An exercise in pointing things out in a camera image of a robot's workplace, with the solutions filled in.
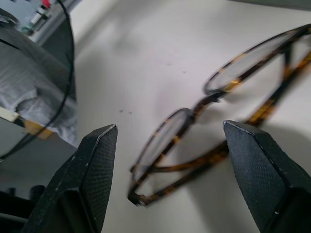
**white fabric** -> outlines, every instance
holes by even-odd
[[[19,48],[0,42],[0,106],[46,125],[63,100],[60,83],[66,85],[68,69],[13,28],[0,26],[0,39]],[[76,125],[76,103],[69,98],[49,129],[77,146]]]

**wooden block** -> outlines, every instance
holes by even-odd
[[[29,120],[26,120],[24,122],[24,125],[25,125],[26,132],[30,133],[32,135],[36,135],[43,128],[41,125],[38,125],[38,124],[36,124],[32,121],[29,121]],[[53,134],[54,134],[54,132],[45,129],[43,132],[41,132],[38,135],[38,137],[43,139],[43,140],[46,140],[49,137],[51,137]]]

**gray wall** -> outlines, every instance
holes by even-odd
[[[8,151],[24,135],[24,129],[0,119],[0,153]],[[57,169],[75,152],[75,148],[53,135],[37,138],[0,165],[0,190],[17,189],[17,195],[28,198],[34,185],[47,185]]]

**eyeglasses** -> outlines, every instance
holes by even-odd
[[[311,32],[311,24],[276,35],[242,53],[216,72],[204,85],[205,97],[192,109],[182,108],[169,116],[153,133],[143,148],[135,165],[131,168],[132,178],[128,199],[135,205],[147,206],[174,192],[181,185],[193,180],[204,171],[223,161],[228,156],[226,141],[212,150],[189,162],[175,166],[159,166],[169,155],[172,148],[183,138],[190,126],[194,125],[203,110],[217,103],[256,71],[264,68],[278,55],[283,56],[283,74],[278,88],[268,100],[245,121],[259,127],[275,111],[285,90],[306,70],[311,62],[309,50],[299,63],[293,66],[294,44]],[[147,177],[153,173],[189,171],[179,180],[145,196],[137,194]]]

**black cable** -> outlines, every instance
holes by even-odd
[[[6,44],[8,46],[11,46],[11,47],[13,47],[13,48],[15,48],[17,50],[20,50],[18,47],[16,47],[15,45],[10,44],[9,42],[6,42],[5,40],[0,39],[0,42]]]
[[[61,0],[57,0],[57,1],[61,5],[61,7],[62,7],[62,9],[63,9],[63,11],[65,13],[66,22],[68,23],[68,26],[69,26],[70,40],[71,40],[71,44],[72,44],[72,47],[71,47],[71,58],[72,59],[70,60],[70,57],[68,57],[68,55],[66,54],[67,58],[69,60],[69,63],[70,63],[70,71],[69,71],[69,82],[67,84],[67,88],[66,88],[66,91],[65,91],[65,95],[64,95],[63,101],[60,104],[56,114],[52,117],[52,119],[41,130],[39,130],[35,135],[30,135],[29,133],[27,135],[25,135],[9,152],[5,153],[4,155],[2,155],[0,157],[0,162],[5,160],[9,156],[11,156],[13,153],[17,152],[18,150],[24,148],[26,145],[28,145],[34,139],[36,139],[36,137],[39,134],[41,134],[47,127],[49,127],[59,117],[59,115],[61,114],[61,112],[62,112],[62,110],[63,110],[63,108],[65,106],[66,99],[67,99],[67,97],[70,94],[72,80],[73,80],[73,73],[74,73],[74,53],[75,53],[74,52],[74,39],[73,39],[73,32],[72,32],[72,28],[71,28],[71,22],[70,22],[69,13],[67,12],[67,10],[66,10],[64,4],[62,3],[62,1]]]

